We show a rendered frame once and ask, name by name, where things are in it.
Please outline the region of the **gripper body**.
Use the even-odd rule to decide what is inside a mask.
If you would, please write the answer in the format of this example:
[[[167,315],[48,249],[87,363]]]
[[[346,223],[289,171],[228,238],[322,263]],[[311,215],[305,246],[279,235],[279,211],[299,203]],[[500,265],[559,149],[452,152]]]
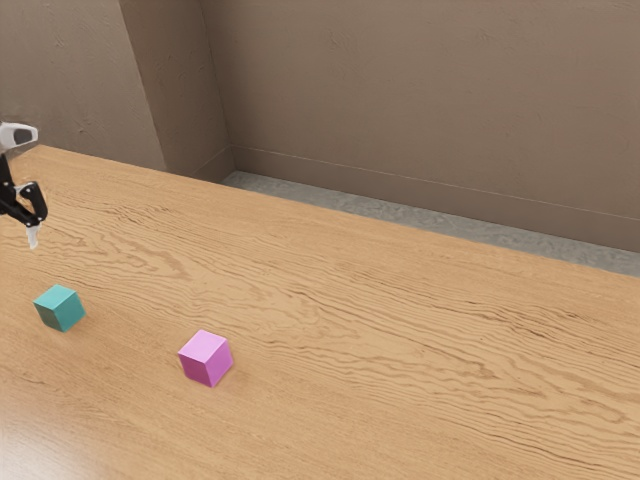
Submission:
[[[16,190],[4,153],[0,153],[0,202],[15,202]]]

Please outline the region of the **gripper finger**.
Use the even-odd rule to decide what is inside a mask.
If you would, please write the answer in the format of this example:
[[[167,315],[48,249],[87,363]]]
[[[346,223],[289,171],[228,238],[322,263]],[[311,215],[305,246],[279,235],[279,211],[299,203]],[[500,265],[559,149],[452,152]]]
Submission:
[[[37,182],[14,185],[0,184],[0,216],[8,215],[24,225],[29,247],[38,246],[41,224],[48,216],[48,207]]]

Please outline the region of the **teal block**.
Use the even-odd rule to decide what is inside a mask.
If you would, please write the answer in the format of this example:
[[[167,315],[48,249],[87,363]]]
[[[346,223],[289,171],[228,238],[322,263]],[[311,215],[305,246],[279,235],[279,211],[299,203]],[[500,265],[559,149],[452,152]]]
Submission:
[[[42,322],[57,331],[67,332],[86,316],[78,293],[56,284],[33,301]]]

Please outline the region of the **pink block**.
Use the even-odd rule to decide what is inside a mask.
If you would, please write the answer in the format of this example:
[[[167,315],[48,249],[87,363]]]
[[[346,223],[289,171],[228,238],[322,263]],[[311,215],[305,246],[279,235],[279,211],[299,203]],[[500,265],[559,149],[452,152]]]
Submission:
[[[178,357],[185,376],[208,387],[216,386],[234,364],[228,340],[206,330],[198,330]]]

